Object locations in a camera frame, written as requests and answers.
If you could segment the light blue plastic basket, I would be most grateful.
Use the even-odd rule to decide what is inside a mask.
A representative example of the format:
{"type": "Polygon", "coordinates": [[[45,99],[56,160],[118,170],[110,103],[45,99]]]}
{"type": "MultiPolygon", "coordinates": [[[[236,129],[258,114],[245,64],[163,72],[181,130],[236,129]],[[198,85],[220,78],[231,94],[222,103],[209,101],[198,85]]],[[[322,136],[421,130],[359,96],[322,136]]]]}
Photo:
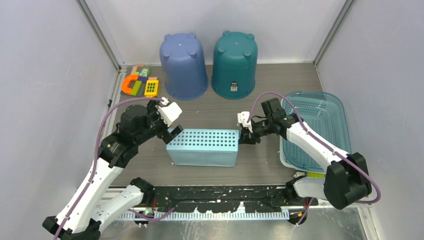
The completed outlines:
{"type": "Polygon", "coordinates": [[[166,150],[179,166],[234,167],[240,131],[235,129],[184,129],[166,150]]]}

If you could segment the blue plastic bucket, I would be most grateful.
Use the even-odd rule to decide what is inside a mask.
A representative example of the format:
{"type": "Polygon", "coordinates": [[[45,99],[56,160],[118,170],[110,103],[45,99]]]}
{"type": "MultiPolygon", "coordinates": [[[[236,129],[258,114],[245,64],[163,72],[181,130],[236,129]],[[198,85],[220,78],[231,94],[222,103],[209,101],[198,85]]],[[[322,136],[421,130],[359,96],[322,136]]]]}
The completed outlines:
{"type": "Polygon", "coordinates": [[[199,98],[209,86],[204,51],[195,33],[166,34],[159,48],[167,93],[177,100],[199,98]]]}

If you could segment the teal plastic bucket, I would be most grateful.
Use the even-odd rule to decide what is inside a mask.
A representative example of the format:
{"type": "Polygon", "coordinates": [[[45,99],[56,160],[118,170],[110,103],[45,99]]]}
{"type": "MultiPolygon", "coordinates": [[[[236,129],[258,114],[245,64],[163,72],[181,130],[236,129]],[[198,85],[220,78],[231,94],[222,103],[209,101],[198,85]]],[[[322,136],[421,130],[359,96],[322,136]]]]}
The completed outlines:
{"type": "Polygon", "coordinates": [[[238,100],[256,85],[258,45],[255,35],[225,30],[214,46],[211,86],[222,98],[238,100]]]}

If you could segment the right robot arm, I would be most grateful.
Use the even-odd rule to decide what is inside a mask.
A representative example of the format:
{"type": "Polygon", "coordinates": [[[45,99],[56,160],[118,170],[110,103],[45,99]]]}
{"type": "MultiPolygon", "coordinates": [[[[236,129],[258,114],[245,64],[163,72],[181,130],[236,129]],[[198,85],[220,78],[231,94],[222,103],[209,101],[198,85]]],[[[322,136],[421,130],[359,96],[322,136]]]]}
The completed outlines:
{"type": "Polygon", "coordinates": [[[248,111],[237,114],[241,127],[238,143],[255,145],[261,137],[278,135],[306,152],[324,170],[324,178],[296,177],[285,184],[283,196],[291,205],[305,198],[328,201],[336,209],[353,203],[369,204],[363,198],[376,190],[366,159],[358,152],[348,153],[324,139],[300,117],[297,110],[288,114],[277,98],[261,103],[264,117],[255,122],[248,111]]]}

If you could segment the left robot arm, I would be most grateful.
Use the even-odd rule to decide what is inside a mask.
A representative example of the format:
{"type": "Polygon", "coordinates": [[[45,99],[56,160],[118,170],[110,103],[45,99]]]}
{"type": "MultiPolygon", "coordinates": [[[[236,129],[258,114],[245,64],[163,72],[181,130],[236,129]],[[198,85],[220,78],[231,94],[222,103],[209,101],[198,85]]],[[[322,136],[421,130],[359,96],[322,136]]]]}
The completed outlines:
{"type": "Polygon", "coordinates": [[[147,105],[128,100],[116,130],[105,138],[97,136],[92,165],[74,196],[60,213],[48,216],[43,227],[56,240],[97,240],[130,208],[148,207],[155,189],[139,177],[107,203],[99,205],[99,201],[138,154],[140,145],[154,137],[168,144],[182,132],[180,125],[173,127],[181,113],[180,106],[165,97],[148,99],[147,105]]]}

